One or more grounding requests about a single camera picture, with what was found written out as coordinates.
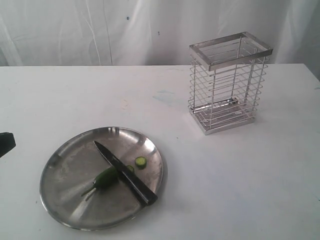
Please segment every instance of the white table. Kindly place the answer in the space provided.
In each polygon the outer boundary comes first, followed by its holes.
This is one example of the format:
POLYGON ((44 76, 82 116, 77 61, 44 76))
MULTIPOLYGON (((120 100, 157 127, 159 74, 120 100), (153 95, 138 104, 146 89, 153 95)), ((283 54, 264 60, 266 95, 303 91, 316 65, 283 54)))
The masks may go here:
POLYGON ((270 65, 254 124, 205 136, 188 113, 188 66, 0 67, 0 239, 320 238, 320 82, 270 65), (165 158, 162 196, 136 219, 86 232, 43 208, 39 182, 65 141, 103 126, 150 137, 165 158))

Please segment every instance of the metal plate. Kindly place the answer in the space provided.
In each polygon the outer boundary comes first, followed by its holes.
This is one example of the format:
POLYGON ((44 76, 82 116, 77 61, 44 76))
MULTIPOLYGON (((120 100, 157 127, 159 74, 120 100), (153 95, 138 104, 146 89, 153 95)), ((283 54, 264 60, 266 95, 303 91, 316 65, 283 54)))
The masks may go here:
POLYGON ((85 201, 82 192, 110 164, 100 155, 93 141, 106 146, 157 193, 164 176, 162 158, 156 146, 143 134, 122 127, 102 127, 75 136, 49 159, 42 172, 40 197, 48 213, 59 223, 79 230, 100 230, 118 225, 142 209, 130 189, 119 181, 106 190, 97 190, 85 201), (147 158, 143 170, 135 158, 147 158))

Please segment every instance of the kitchen knife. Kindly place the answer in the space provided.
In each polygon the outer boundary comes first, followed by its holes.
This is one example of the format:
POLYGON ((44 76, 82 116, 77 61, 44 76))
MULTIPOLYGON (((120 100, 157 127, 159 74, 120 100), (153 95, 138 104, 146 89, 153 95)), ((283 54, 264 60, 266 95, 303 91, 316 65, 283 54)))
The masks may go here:
POLYGON ((137 200, 143 206, 152 205, 157 199, 157 195, 144 184, 126 165, 124 165, 109 149, 101 143, 94 141, 101 155, 120 173, 126 185, 131 189, 137 200))

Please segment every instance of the metal utensil holder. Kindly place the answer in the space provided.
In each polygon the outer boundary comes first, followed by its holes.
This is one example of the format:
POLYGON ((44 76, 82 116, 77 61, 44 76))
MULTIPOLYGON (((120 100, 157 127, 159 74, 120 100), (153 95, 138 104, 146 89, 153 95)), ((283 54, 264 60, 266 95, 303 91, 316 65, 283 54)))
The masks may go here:
POLYGON ((189 111, 208 135, 255 121, 267 56, 273 49, 248 32, 190 45, 189 111))

